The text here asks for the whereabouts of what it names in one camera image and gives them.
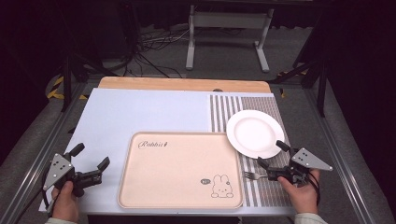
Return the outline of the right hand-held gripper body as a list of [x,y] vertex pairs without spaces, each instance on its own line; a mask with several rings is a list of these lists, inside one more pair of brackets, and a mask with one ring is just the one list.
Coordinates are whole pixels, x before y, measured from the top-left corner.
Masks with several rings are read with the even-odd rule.
[[312,169],[332,171],[332,167],[328,163],[303,147],[289,147],[286,152],[290,154],[289,163],[283,168],[268,167],[266,173],[269,180],[277,181],[282,176],[291,184],[305,185],[310,180],[308,175]]

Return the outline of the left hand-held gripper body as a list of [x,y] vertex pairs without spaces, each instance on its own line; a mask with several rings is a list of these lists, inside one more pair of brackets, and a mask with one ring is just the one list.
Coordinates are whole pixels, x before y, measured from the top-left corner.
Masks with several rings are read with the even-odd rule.
[[43,190],[51,187],[62,189],[66,181],[73,183],[73,194],[82,197],[84,189],[102,183],[102,164],[97,170],[88,173],[77,172],[75,166],[65,156],[55,154],[49,165],[49,171],[43,184]]

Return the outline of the silver metal fork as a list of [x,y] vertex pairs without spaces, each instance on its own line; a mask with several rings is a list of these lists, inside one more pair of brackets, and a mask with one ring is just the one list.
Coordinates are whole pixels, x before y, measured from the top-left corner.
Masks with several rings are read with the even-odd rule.
[[252,172],[244,172],[244,177],[250,180],[259,180],[261,178],[267,178],[267,175],[260,175]]

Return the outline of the person's left hand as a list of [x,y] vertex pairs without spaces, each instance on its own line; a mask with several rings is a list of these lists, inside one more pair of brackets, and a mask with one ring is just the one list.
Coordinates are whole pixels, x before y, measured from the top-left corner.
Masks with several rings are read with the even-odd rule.
[[52,210],[53,218],[78,223],[78,199],[73,194],[73,188],[73,183],[66,181],[61,189],[52,190],[52,199],[55,200]]

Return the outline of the person's right hand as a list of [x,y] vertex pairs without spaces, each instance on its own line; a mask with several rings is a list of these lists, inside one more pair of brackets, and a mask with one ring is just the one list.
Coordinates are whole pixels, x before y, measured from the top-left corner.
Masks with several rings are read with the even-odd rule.
[[282,188],[289,194],[291,204],[293,205],[297,214],[318,214],[319,170],[312,169],[310,171],[309,178],[310,180],[308,183],[300,187],[292,185],[283,176],[280,176],[277,179]]

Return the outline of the grey striped placemat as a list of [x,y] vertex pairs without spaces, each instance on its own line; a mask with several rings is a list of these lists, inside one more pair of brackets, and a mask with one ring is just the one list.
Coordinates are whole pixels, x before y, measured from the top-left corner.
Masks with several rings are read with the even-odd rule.
[[[262,96],[236,96],[221,95],[219,93],[208,96],[209,107],[209,131],[212,133],[225,133],[226,125],[232,115],[243,110],[257,110],[273,117],[282,127],[285,140],[288,142],[281,115],[278,110],[276,98],[272,94]],[[257,159],[249,158],[240,152],[237,153],[240,170],[265,175],[266,171],[257,163]],[[265,159],[270,166],[282,168],[289,163],[290,155],[280,151],[270,159]],[[250,180],[241,178],[241,186],[244,192],[243,206],[252,207],[290,207],[290,199],[277,181],[266,178]]]

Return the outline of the white round plate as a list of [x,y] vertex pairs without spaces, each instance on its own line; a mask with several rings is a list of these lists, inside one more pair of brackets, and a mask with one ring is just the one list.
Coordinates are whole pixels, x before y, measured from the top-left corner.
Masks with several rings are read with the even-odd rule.
[[276,141],[284,141],[281,125],[270,115],[257,110],[243,110],[230,117],[226,134],[231,145],[252,158],[270,159],[280,153]]

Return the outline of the yellow black floor tape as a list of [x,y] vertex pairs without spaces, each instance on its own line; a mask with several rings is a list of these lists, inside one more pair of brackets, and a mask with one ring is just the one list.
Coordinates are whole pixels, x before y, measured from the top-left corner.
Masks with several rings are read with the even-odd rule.
[[56,80],[54,81],[51,89],[49,90],[49,93],[47,94],[47,98],[51,99],[64,99],[64,94],[63,93],[59,93],[58,89],[60,88],[60,86],[63,84],[64,82],[64,76],[63,75],[59,75]]

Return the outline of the black tripod stand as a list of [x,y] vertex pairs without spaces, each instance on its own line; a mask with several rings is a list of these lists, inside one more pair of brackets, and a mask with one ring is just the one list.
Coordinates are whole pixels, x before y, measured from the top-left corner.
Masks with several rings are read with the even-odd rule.
[[115,77],[116,74],[111,72],[110,70],[104,68],[99,63],[94,63],[89,59],[83,57],[82,55],[75,53],[73,51],[69,52],[64,60],[64,64],[62,66],[62,75],[64,77],[64,104],[62,111],[65,112],[67,107],[69,107],[72,103],[72,84],[71,77],[74,74],[72,67],[78,66],[80,64],[81,68],[83,68],[84,64],[89,65],[94,70],[98,71],[100,74],[104,74],[108,77]]
[[324,48],[325,33],[326,21],[323,16],[320,16],[294,61],[293,68],[287,73],[269,80],[271,84],[280,84],[305,72],[304,78],[301,80],[304,89],[311,89],[318,82],[317,110],[322,117],[325,117],[324,101],[328,77],[326,49]]

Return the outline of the pale blue table sheet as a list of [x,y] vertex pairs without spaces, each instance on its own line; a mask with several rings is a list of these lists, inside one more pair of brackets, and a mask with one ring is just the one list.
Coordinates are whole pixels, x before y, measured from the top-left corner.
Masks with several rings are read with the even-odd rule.
[[132,137],[136,133],[212,133],[209,131],[208,96],[262,96],[271,93],[214,91],[143,91],[95,89],[86,104],[70,147],[85,148],[73,160],[80,172],[91,171],[105,157],[110,164],[102,184],[85,190],[79,209],[88,215],[113,216],[287,216],[291,207],[235,209],[129,209],[118,197]]

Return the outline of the beige rabbit print tray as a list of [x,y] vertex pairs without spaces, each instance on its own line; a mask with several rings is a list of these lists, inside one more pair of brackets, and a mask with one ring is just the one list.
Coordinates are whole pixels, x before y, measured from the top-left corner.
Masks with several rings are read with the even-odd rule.
[[118,201],[129,209],[235,209],[243,203],[238,153],[224,133],[136,133]]

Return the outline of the white metal stand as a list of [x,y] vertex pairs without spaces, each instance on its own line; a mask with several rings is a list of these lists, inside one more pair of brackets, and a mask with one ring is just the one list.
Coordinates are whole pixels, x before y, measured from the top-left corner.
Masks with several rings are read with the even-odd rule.
[[262,71],[264,73],[268,73],[270,68],[264,53],[263,46],[270,29],[274,12],[275,11],[272,8],[263,14],[200,12],[195,9],[194,5],[191,5],[189,16],[189,45],[185,65],[186,69],[193,69],[195,51],[194,31],[196,28],[257,29],[261,30],[262,34],[260,39],[254,42],[254,47]]

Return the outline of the aluminium frame rail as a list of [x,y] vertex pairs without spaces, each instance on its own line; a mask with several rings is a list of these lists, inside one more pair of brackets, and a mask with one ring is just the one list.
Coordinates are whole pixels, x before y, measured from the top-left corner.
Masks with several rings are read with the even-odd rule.
[[44,224],[48,216],[39,210],[41,178],[50,158],[65,150],[85,102],[79,98],[92,86],[72,86],[72,102],[51,99],[34,119],[0,166],[0,224]]
[[307,102],[310,104],[318,126],[326,139],[326,144],[329,147],[329,154],[332,157],[334,167],[340,176],[341,182],[343,183],[346,194],[352,203],[358,220],[361,224],[375,224],[375,220],[362,197],[358,183],[347,165],[347,162],[340,153],[339,146],[336,143],[328,121],[318,112],[316,95],[312,90],[304,90],[304,95]]

